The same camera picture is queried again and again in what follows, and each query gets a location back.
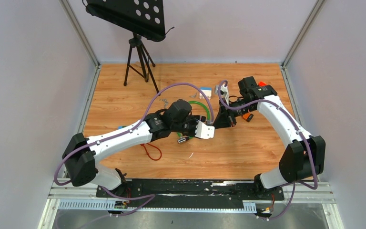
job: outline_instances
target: tripod leg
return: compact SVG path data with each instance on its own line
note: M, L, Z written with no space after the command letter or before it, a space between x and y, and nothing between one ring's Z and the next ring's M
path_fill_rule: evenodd
M152 67L155 67L155 63L153 62L153 60L152 60L151 56L149 55L148 51L146 50L145 45L142 44L142 47L144 48L144 51L145 51L146 55L148 56L149 61L152 63Z
M130 45L130 51L128 52L127 69L125 70L124 86L127 86L128 70L130 69L132 46Z
M144 60L145 60L145 63L146 63L146 67L148 68L149 75L151 75L151 79L152 79L153 85L155 86L156 93L159 93L159 89L158 89L158 86L156 85L156 82L155 82L155 79L153 77L151 68L149 67L148 60L146 59L145 55L142 55L142 56L144 57Z
M143 53L142 53L142 48L140 45L137 46L137 52L138 52L138 57L140 58L140 63L141 63L141 68L142 68L142 74L145 76L145 82L148 82L148 75L146 74L146 70L145 70L145 65L144 65L144 61L142 59Z

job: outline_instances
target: green cable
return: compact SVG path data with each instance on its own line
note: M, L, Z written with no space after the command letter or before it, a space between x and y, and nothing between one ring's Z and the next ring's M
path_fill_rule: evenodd
M197 104L197 105L200 105L204 108L204 110L207 112L207 120L210 120L210 111L208 110L208 107L206 105L204 105L203 103L201 102L198 102L198 101L189 101L189 104ZM182 137L182 134L180 134L179 132L177 132L177 135L179 137Z

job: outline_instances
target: wooden floor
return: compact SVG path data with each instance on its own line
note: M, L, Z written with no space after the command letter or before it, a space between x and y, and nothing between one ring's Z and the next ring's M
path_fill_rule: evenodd
M128 85L124 87L125 64L102 66L88 119L85 136L100 135L118 126L130 125L139 120L149 101L156 94L151 80L144 79L130 69ZM254 76L275 88L284 105L292 111L283 77L278 64L158 64L153 73L159 88L178 82L188 82L214 88L221 80L229 82L230 95L239 95L237 82L244 77ZM177 99L190 98L195 89L179 86L169 89L156 99L150 112L163 108L160 99L169 104ZM215 116L218 114L218 97L211 98ZM205 115L198 105L193 105L193 114ZM171 133L168 138L153 142L162 152L159 161L152 161L142 146L134 146L103 160L110 168L119 168L127 178L221 178L252 179L256 174L278 166L284 146L278 134L258 112L247 123L237 118L234 128L218 129L213 139L192 139L178 144L178 136ZM159 152L151 147L151 156Z

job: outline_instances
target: black music stand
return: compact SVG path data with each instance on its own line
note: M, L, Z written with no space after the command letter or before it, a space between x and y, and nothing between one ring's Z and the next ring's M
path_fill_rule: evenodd
M133 38L128 41L130 51L128 53L124 86L127 85L129 68L132 68L148 82L149 79L145 69L146 65L148 74L151 76L153 85L158 93L158 86L153 77L148 59L151 61L153 67L155 67L155 64L149 56L141 40L141 36L154 42L160 42L165 39L163 0L86 0L86 2L86 11L89 14L123 27L133 33ZM142 74L130 65L133 48L137 48Z

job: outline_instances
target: gray wall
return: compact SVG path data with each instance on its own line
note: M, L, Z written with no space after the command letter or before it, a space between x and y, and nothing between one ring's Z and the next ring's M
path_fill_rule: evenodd
M59 1L0 1L0 229L37 227L93 74Z
M366 228L366 1L327 0L288 69L345 227Z
M144 43L157 62L279 62L287 55L314 3L163 0L165 27L176 28L162 42L144 39ZM99 60L127 62L132 33L91 16L81 0L70 0L70 4ZM136 51L132 58L138 60Z

